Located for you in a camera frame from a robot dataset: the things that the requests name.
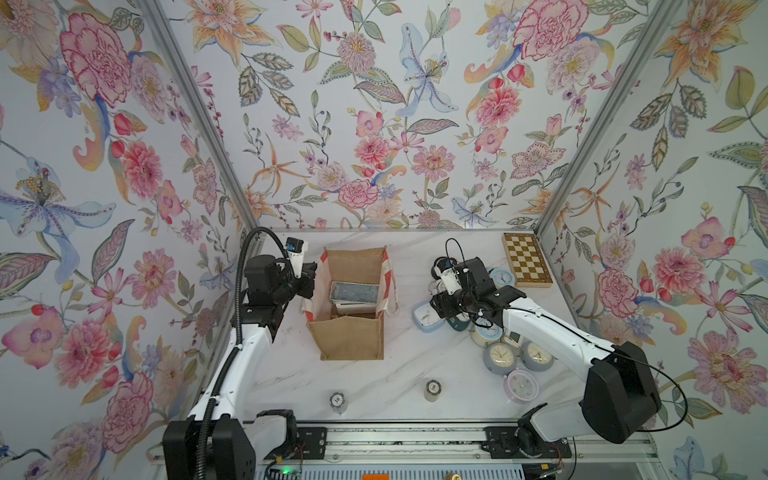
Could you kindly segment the mint round alarm clock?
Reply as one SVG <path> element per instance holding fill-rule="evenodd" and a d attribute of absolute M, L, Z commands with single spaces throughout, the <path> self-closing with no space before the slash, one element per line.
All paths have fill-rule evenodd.
<path fill-rule="evenodd" d="M 503 329 L 497 325 L 490 327 L 474 326 L 470 336 L 479 347 L 487 348 L 489 345 L 500 341 L 503 336 Z"/>

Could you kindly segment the small silver cylinder clock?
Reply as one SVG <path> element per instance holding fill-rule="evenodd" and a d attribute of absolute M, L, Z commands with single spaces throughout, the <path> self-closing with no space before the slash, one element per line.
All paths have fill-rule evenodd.
<path fill-rule="evenodd" d="M 342 392 L 334 392 L 329 399 L 329 404 L 332 411 L 339 415 L 343 414 L 348 407 L 348 402 Z"/>

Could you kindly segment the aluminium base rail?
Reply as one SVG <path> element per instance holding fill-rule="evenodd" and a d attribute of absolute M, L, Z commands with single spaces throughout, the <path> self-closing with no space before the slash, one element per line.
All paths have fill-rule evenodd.
<path fill-rule="evenodd" d="M 384 463 L 653 463 L 653 442 L 636 434 L 623 444 L 596 435 L 568 437 L 537 457 L 513 450 L 510 422 L 315 422 L 297 424 L 310 464 Z"/>

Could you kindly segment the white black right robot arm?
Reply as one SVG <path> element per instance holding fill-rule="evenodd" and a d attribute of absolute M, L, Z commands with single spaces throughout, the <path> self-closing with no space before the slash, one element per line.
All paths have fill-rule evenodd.
<path fill-rule="evenodd" d="M 514 286 L 497 287 L 479 258 L 439 257 L 432 267 L 439 284 L 430 301 L 442 319 L 466 315 L 482 328 L 520 334 L 563 363 L 584 384 L 579 399 L 539 405 L 516 422 L 514 438 L 529 456 L 570 437 L 597 435 L 622 444 L 644 432 L 662 401 L 644 351 L 631 342 L 600 339 L 551 314 Z"/>

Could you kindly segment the wooden chess board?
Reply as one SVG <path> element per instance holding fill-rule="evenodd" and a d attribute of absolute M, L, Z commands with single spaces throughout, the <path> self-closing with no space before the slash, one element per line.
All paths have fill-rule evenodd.
<path fill-rule="evenodd" d="M 534 234 L 504 233 L 502 243 L 510 271 L 519 288 L 549 288 L 554 283 Z"/>

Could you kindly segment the pink round alarm clock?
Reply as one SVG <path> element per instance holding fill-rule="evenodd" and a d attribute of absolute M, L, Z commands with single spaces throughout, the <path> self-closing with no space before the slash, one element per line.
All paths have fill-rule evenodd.
<path fill-rule="evenodd" d="M 512 402 L 525 404 L 538 398 L 539 384 L 528 371 L 515 369 L 504 379 L 504 391 Z"/>

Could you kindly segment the white digital alarm clock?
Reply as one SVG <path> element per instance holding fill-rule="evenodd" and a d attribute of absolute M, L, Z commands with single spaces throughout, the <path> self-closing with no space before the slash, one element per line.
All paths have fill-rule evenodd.
<path fill-rule="evenodd" d="M 375 303 L 335 303 L 334 307 L 339 315 L 374 315 L 377 312 Z"/>

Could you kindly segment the grey rectangular mirror clock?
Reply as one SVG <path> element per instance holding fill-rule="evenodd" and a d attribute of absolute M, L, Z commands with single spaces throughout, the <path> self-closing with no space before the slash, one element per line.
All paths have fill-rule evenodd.
<path fill-rule="evenodd" d="M 330 300 L 335 304 L 376 304 L 378 295 L 378 284 L 342 281 L 331 284 Z"/>

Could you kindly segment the dark green round alarm clock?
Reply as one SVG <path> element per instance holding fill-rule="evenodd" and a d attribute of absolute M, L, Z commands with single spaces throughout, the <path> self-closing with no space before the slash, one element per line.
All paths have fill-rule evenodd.
<path fill-rule="evenodd" d="M 466 331 L 471 325 L 471 320 L 464 315 L 449 317 L 446 319 L 446 322 L 457 332 Z"/>

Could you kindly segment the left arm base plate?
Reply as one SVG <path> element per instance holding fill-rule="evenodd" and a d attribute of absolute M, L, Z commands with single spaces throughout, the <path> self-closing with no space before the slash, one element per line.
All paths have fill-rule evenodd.
<path fill-rule="evenodd" d="M 328 429 L 325 427 L 298 427 L 283 435 L 268 435 L 265 430 L 252 441 L 256 458 L 267 462 L 298 458 L 323 460 L 327 447 Z"/>

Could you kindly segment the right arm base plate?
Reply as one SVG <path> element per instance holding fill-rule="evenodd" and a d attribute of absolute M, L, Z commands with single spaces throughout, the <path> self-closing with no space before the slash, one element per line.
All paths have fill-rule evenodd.
<path fill-rule="evenodd" d="M 570 459 L 573 453 L 566 440 L 545 442 L 535 432 L 516 425 L 490 426 L 484 429 L 480 448 L 492 459 Z"/>

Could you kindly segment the black twin bell alarm clock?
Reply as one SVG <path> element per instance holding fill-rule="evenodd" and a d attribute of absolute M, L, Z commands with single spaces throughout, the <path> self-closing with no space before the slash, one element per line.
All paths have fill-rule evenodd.
<path fill-rule="evenodd" d="M 453 257 L 441 256 L 436 258 L 430 270 L 432 278 L 439 280 L 444 271 L 453 269 L 456 264 L 457 261 Z"/>

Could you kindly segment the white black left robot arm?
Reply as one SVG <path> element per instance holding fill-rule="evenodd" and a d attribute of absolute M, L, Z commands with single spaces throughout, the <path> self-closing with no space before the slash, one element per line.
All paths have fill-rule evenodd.
<path fill-rule="evenodd" d="M 306 244 L 280 240 L 270 229 L 247 233 L 234 283 L 227 351 L 186 419 L 162 438 L 169 479 L 267 479 L 300 450 L 290 409 L 247 412 L 247 390 L 273 345 L 291 301 L 309 299 L 317 265 L 305 262 Z"/>

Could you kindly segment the small white square clock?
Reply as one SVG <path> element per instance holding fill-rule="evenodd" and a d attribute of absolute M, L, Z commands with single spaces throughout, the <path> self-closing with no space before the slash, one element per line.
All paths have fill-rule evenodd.
<path fill-rule="evenodd" d="M 501 337 L 501 340 L 509 345 L 512 346 L 513 349 L 516 349 L 519 351 L 522 347 L 522 339 L 523 337 L 516 332 L 507 332 L 504 333 Z"/>

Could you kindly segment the light blue twin bell clock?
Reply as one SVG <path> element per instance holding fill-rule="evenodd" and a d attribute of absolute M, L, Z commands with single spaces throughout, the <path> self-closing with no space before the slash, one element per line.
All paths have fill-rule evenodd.
<path fill-rule="evenodd" d="M 488 275 L 493 280 L 494 285 L 497 289 L 500 289 L 504 286 L 515 286 L 516 279 L 514 274 L 506 269 L 502 268 L 490 268 L 488 270 Z"/>

